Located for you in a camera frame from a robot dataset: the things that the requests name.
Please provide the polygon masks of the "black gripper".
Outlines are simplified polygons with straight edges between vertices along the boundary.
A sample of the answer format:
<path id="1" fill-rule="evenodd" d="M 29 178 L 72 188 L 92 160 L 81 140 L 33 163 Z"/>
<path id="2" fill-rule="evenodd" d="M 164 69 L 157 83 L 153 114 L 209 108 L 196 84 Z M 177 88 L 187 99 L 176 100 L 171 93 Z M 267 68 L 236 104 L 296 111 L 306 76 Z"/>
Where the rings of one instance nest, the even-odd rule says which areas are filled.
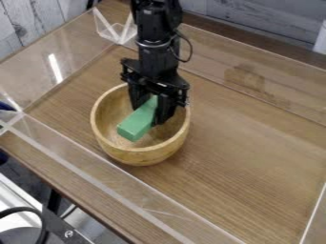
<path id="1" fill-rule="evenodd" d="M 177 74 L 180 44 L 139 45 L 139 57 L 121 60 L 121 80 L 128 85 L 132 110 L 137 110 L 155 94 L 152 125 L 163 125 L 176 106 L 185 106 L 188 82 Z"/>

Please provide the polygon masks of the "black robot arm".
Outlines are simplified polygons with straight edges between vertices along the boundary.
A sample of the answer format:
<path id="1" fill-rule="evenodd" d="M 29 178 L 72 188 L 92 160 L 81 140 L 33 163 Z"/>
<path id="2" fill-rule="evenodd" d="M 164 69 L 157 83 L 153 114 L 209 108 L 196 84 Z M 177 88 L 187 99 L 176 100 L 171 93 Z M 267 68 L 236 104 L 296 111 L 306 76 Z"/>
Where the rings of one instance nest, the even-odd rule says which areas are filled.
<path id="1" fill-rule="evenodd" d="M 121 60 L 121 81 L 127 83 L 131 107 L 139 109 L 156 96 L 151 125 L 163 125 L 185 107 L 188 82 L 177 74 L 181 6 L 179 0 L 131 0 L 131 13 L 137 28 L 135 43 L 139 58 Z"/>

